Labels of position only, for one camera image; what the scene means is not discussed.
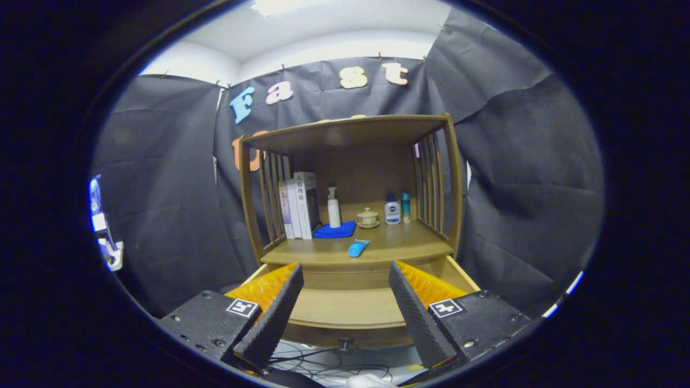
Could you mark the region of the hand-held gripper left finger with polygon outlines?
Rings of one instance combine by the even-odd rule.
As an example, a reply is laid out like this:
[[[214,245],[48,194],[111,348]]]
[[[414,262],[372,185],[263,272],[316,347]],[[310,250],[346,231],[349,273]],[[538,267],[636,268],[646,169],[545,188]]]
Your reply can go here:
[[[274,350],[304,285],[293,262],[227,293],[203,290],[158,320],[190,349],[245,371],[261,371]]]

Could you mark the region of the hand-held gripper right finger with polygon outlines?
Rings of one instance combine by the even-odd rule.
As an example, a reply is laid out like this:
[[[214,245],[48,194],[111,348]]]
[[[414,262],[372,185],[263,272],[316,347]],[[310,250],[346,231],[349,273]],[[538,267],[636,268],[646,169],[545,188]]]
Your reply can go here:
[[[466,292],[402,261],[390,264],[389,286],[427,369],[472,363],[532,323],[489,290]]]

